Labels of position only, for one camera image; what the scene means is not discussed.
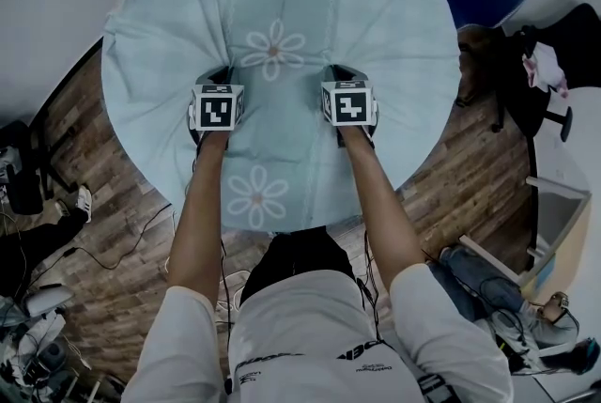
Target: black and white marker cube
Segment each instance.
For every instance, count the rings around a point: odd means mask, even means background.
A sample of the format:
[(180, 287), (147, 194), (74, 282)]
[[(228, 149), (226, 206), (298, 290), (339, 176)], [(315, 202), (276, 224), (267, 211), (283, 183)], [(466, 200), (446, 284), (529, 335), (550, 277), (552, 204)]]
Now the black and white marker cube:
[(192, 93), (193, 131), (233, 131), (244, 114), (243, 85), (195, 85)]
[(333, 126), (375, 124), (375, 101), (369, 81), (321, 83), (323, 114)]

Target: black hair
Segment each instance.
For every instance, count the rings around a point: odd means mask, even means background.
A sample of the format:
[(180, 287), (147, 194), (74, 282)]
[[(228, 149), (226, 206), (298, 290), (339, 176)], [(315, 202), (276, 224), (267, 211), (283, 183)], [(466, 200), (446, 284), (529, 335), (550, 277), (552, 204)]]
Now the black hair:
[(594, 338), (580, 341), (572, 351), (553, 356), (543, 356), (541, 361), (549, 369), (568, 369), (577, 375), (592, 370), (599, 359), (599, 344)]

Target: white t-shirt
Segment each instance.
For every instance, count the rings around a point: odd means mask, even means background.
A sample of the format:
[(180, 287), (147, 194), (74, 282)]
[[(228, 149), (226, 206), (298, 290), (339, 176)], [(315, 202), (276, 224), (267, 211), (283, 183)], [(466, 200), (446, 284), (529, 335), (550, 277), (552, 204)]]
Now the white t-shirt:
[[(391, 302), (396, 333), (424, 372), (442, 376), (461, 401), (513, 401), (506, 358), (459, 315), (425, 265), (394, 278)], [(168, 289), (122, 401), (424, 401), (399, 355), (376, 340), (357, 285), (341, 272), (293, 276), (241, 306), (229, 346), (230, 396), (213, 321), (207, 298)]]

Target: flower pattern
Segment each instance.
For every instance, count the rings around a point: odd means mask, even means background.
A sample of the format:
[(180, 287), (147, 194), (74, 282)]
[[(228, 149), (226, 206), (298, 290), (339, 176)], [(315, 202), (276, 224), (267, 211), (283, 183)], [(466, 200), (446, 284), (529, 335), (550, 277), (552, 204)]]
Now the flower pattern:
[(232, 199), (227, 205), (227, 212), (238, 216), (248, 211), (248, 223), (252, 229), (260, 229), (265, 221), (265, 213), (274, 219), (285, 217), (285, 207), (275, 198), (288, 192), (288, 183), (276, 179), (267, 183), (267, 169), (254, 166), (251, 169), (250, 181), (240, 176), (232, 176), (227, 181), (229, 188), (241, 197)]
[(284, 37), (284, 24), (276, 19), (270, 27), (269, 35), (261, 32), (250, 32), (246, 36), (246, 43), (256, 53), (248, 54), (242, 57), (240, 64), (244, 68), (263, 65), (263, 77), (267, 81), (275, 81), (280, 75), (280, 65), (298, 69), (304, 64), (304, 59), (291, 51), (297, 51), (306, 43), (303, 34), (291, 34)]

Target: round table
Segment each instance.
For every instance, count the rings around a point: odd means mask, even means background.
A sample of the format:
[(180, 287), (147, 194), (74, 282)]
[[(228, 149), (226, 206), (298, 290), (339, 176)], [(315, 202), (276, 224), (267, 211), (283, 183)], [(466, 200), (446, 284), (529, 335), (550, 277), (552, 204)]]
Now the round table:
[(121, 144), (180, 210), (192, 87), (235, 67), (246, 111), (223, 162), (223, 225), (293, 231), (360, 212), (347, 152), (321, 114), (329, 64), (373, 83), (376, 152), (400, 186), (437, 143), (459, 84), (446, 0), (124, 0), (105, 27), (102, 83)]

